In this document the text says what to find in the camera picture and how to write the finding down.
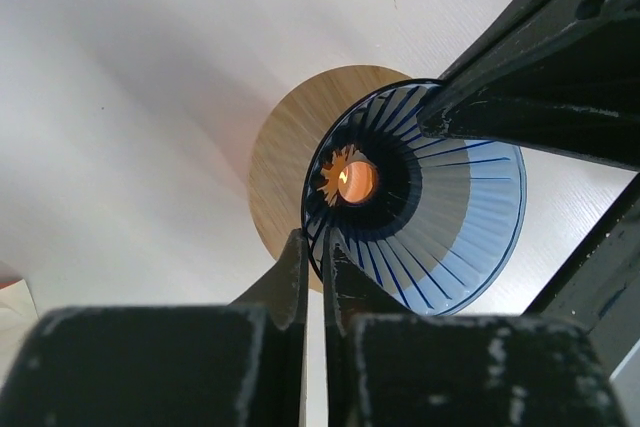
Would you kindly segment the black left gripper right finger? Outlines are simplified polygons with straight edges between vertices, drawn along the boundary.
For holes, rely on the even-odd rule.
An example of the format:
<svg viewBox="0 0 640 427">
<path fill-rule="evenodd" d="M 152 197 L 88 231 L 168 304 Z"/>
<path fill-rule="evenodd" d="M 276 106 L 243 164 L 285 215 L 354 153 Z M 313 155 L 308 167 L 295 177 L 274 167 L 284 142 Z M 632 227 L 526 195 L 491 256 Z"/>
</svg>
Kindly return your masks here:
<svg viewBox="0 0 640 427">
<path fill-rule="evenodd" d="M 357 267 L 342 234 L 322 254 L 332 426 L 621 426 L 586 333 L 539 316 L 423 316 Z"/>
</svg>

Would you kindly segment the orange glass flask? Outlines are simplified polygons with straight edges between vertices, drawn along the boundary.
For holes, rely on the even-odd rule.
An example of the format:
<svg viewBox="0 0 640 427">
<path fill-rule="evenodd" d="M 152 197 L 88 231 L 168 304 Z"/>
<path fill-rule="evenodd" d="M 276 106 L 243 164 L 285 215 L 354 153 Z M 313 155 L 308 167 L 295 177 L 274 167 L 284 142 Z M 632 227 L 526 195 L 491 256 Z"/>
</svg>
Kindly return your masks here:
<svg viewBox="0 0 640 427">
<path fill-rule="evenodd" d="M 334 150 L 320 174 L 322 185 L 318 190 L 331 207 L 339 201 L 362 204 L 373 196 L 378 185 L 377 168 L 354 145 Z"/>
</svg>

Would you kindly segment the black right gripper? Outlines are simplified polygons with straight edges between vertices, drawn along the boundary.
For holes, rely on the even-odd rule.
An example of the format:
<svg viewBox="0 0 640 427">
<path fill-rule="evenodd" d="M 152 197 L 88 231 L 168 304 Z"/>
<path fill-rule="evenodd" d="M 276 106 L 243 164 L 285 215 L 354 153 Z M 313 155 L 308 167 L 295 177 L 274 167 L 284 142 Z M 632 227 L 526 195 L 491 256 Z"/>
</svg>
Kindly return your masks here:
<svg viewBox="0 0 640 427">
<path fill-rule="evenodd" d="M 584 332 L 604 373 L 639 340 L 639 183 L 632 181 L 525 310 Z"/>
</svg>

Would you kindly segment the blue glass dripper cone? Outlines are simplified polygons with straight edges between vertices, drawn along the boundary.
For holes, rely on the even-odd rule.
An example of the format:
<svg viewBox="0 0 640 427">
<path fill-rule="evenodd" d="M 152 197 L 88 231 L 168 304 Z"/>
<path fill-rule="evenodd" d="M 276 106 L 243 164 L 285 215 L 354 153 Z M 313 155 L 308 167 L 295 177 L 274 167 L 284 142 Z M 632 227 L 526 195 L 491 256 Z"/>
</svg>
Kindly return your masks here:
<svg viewBox="0 0 640 427">
<path fill-rule="evenodd" d="M 489 140 L 424 136 L 417 115 L 440 90 L 433 79 L 381 87 L 347 109 L 319 142 L 308 167 L 301 220 L 310 262 L 338 230 L 354 263 L 400 304 L 451 315 L 500 275 L 525 216 L 521 150 Z M 318 190 L 334 150 L 354 145 L 377 168 L 373 196 L 329 206 Z"/>
</svg>

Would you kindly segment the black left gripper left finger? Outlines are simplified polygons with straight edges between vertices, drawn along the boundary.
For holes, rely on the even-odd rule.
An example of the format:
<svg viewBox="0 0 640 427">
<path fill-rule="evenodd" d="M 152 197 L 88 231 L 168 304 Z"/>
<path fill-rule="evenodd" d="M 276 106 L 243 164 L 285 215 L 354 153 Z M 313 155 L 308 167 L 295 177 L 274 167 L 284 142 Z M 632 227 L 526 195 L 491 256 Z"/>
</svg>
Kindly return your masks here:
<svg viewBox="0 0 640 427">
<path fill-rule="evenodd" d="M 14 363 L 18 426 L 301 426 L 308 252 L 227 305 L 49 312 Z"/>
</svg>

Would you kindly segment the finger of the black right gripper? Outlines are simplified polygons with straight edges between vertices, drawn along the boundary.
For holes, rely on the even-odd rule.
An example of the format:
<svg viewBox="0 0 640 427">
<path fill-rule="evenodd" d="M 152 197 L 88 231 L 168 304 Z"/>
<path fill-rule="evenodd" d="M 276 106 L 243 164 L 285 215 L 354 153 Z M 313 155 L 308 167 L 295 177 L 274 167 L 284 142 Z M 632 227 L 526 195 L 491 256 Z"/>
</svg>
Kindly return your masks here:
<svg viewBox="0 0 640 427">
<path fill-rule="evenodd" d="M 445 72 L 418 123 L 428 137 L 637 170 L 639 0 L 512 0 Z"/>
</svg>

